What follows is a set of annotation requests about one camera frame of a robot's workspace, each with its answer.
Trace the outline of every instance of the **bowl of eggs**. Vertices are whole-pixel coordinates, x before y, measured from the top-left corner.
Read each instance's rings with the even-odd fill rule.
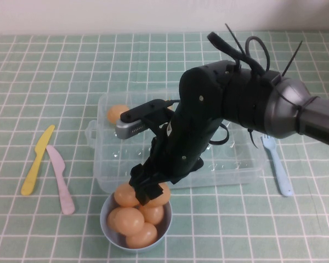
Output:
[[[172,222],[171,192],[160,183],[163,194],[142,206],[134,189],[121,184],[105,201],[100,214],[101,229],[116,247],[128,252],[145,252],[157,246]]]

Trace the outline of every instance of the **robotic arm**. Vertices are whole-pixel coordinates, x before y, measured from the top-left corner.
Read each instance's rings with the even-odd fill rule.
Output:
[[[208,39],[235,62],[223,60],[187,70],[179,82],[180,101],[153,100],[123,113],[117,122],[120,139],[148,128],[156,135],[149,158],[131,170],[129,184],[143,205],[162,194],[159,183],[176,184],[200,169],[200,155],[208,144],[228,141],[224,119],[250,133],[257,130],[279,139],[298,133],[329,145],[329,100],[311,96],[303,82],[284,77],[288,67],[283,74],[269,70],[268,51],[259,38],[250,37],[245,52],[236,38],[241,51],[213,32]],[[250,57],[251,40],[263,47],[266,70]],[[250,69],[241,68],[240,61]],[[175,112],[168,109],[177,102]],[[211,141],[219,127],[226,129],[227,137]]]

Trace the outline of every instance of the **plastic egg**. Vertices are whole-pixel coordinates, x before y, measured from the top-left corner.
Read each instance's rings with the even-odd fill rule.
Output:
[[[116,124],[117,120],[121,117],[121,114],[129,111],[126,105],[115,105],[112,106],[107,112],[107,119],[110,123]]]
[[[163,206],[159,207],[140,207],[139,211],[143,214],[145,222],[158,225],[165,214]]]
[[[157,229],[153,224],[145,223],[143,228],[135,235],[126,237],[128,248],[145,248],[157,240]]]
[[[150,200],[146,205],[144,205],[145,207],[159,207],[168,203],[171,197],[171,191],[165,182],[162,182],[159,185],[163,189],[163,194],[153,200]]]
[[[135,197],[135,190],[127,182],[117,187],[115,200],[122,207],[135,207],[139,204],[139,201]]]
[[[109,226],[110,229],[117,231],[116,229],[116,214],[121,210],[120,207],[115,208],[114,210],[111,211],[111,213],[109,214],[109,216],[107,217],[107,225]]]
[[[121,208],[115,216],[115,226],[119,233],[132,236],[144,226],[143,214],[132,207]]]

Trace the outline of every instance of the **white wall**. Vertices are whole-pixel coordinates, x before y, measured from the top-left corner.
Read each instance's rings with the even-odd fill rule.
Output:
[[[0,0],[0,34],[329,29],[329,0]]]

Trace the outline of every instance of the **white bowl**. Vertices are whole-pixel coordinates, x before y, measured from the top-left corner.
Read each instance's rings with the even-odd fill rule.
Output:
[[[115,231],[113,231],[112,229],[110,229],[107,225],[107,217],[109,215],[109,213],[114,210],[115,208],[119,207],[119,205],[116,203],[115,198],[114,198],[114,194],[110,195],[102,209],[101,209],[101,213],[100,213],[100,224],[101,224],[101,229],[103,230],[103,233],[105,235],[105,237],[116,247],[121,248],[125,251],[128,252],[132,252],[132,253],[142,253],[142,252],[146,252],[152,248],[154,248],[155,246],[157,246],[162,240],[163,237],[165,236],[165,234],[167,233],[169,227],[171,226],[172,223],[172,207],[170,202],[168,202],[167,204],[165,204],[163,206],[164,208],[164,216],[163,216],[163,220],[160,224],[158,224],[156,226],[157,228],[157,235],[158,235],[158,239],[157,241],[145,248],[139,248],[139,249],[131,249],[131,248],[127,248],[126,245],[126,237],[116,233]]]

